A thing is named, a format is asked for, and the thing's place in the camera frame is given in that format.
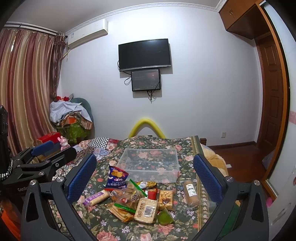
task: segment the crown molding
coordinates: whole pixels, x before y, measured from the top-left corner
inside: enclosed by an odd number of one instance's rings
[[[118,14],[118,13],[122,13],[122,12],[127,12],[127,11],[131,11],[131,10],[136,10],[136,9],[142,9],[142,8],[149,8],[149,7],[193,7],[193,8],[200,8],[200,9],[205,9],[205,10],[209,10],[209,11],[214,11],[217,12],[217,7],[209,7],[209,6],[205,6],[205,5],[201,5],[201,4],[194,4],[194,3],[181,3],[181,2],[160,2],[160,3],[146,3],[146,4],[140,4],[140,5],[135,5],[135,6],[130,6],[130,7],[125,7],[125,8],[121,8],[121,9],[117,9],[108,13],[104,13],[102,15],[99,15],[95,18],[92,18],[84,23],[79,24],[78,26],[72,28],[71,30],[66,32],[66,35],[70,35],[71,33],[73,33],[74,31],[90,24],[93,23],[95,21],[98,21],[100,19],[103,18],[107,18],[110,17],[112,15]]]
[[[216,7],[216,11],[217,12],[220,12],[220,10],[222,9],[222,7],[224,6],[224,4],[226,3],[227,0],[220,0],[217,4],[217,7]]]

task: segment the yellow foam tube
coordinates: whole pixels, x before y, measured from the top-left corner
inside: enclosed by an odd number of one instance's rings
[[[131,130],[131,133],[129,134],[129,138],[134,137],[137,133],[137,130],[139,129],[139,127],[143,124],[148,124],[152,127],[152,129],[157,133],[158,137],[160,138],[165,138],[165,135],[162,133],[162,131],[158,128],[158,126],[150,119],[148,118],[143,118],[140,119],[135,126],[133,127],[133,129]]]

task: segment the barcode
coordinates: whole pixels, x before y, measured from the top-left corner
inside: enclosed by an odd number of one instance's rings
[[[154,207],[146,206],[144,211],[144,216],[151,217],[153,210],[154,210]]]

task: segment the curtain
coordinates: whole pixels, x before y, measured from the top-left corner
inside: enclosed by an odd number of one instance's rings
[[[23,29],[0,32],[0,105],[8,111],[8,142],[15,155],[54,131],[49,119],[55,37]]]
[[[51,84],[50,97],[52,100],[57,96],[57,88],[59,86],[59,76],[61,72],[62,57],[63,57],[65,46],[66,46],[65,33],[58,32],[54,40],[54,48],[53,48],[52,62],[51,62],[52,84]]]

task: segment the air conditioner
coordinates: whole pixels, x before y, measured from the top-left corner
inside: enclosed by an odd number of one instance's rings
[[[108,21],[101,19],[90,23],[68,36],[68,46],[73,49],[81,44],[108,34]]]

